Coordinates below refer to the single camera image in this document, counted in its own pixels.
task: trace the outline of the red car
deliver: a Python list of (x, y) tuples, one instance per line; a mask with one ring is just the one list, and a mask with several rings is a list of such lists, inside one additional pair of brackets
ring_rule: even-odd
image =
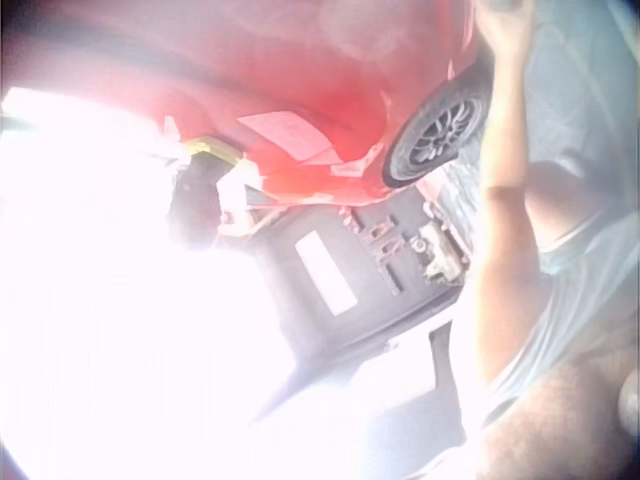
[(3, 96), (170, 121), (193, 152), (257, 166), (270, 205), (383, 200), (454, 158), (488, 107), (473, 0), (18, 3)]

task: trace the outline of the white label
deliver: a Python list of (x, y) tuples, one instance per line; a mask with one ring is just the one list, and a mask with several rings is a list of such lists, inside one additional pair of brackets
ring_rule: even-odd
[(300, 162), (331, 148), (331, 142), (324, 133), (293, 112), (261, 113), (239, 118), (238, 121)]
[(296, 250), (313, 283), (334, 316), (346, 312), (358, 303), (346, 278), (331, 258), (315, 230), (296, 243)]

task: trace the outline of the yellow object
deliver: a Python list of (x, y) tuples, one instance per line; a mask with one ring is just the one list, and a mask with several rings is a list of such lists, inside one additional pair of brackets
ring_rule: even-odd
[(244, 158), (244, 153), (213, 137), (197, 137), (184, 143), (190, 155), (207, 152), (235, 166)]

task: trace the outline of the car body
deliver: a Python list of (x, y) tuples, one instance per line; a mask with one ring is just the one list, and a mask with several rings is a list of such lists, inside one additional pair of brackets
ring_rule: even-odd
[(477, 54), (473, 0), (49, 0), (16, 11), (3, 94), (85, 97), (169, 119), (192, 145), (223, 141), (257, 166), (247, 183), (271, 206), (387, 198), (399, 133)]

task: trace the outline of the car wheel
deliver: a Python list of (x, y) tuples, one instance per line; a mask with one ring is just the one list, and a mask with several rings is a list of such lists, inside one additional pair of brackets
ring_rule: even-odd
[(383, 170), (391, 188), (415, 182), (456, 158), (458, 150), (482, 125), (491, 99), (489, 76), (473, 67), (443, 85), (409, 120)]

